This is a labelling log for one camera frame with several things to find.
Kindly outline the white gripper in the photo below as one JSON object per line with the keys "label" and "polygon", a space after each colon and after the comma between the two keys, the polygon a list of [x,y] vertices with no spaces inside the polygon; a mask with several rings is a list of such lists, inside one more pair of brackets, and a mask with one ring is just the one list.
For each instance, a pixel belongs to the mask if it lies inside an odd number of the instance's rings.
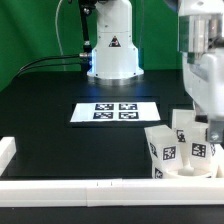
{"label": "white gripper", "polygon": [[197,64],[182,58],[186,92],[210,119],[207,140],[224,141],[224,51],[203,54]]}

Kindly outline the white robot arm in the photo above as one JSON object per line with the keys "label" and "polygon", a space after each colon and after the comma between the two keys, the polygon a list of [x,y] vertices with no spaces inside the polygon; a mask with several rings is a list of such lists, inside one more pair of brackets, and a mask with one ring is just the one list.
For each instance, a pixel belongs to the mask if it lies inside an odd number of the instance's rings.
{"label": "white robot arm", "polygon": [[[206,140],[224,142],[224,0],[163,0],[178,15],[183,81],[196,113],[208,120]],[[97,44],[91,80],[122,84],[143,74],[132,42],[129,0],[96,0]]]}

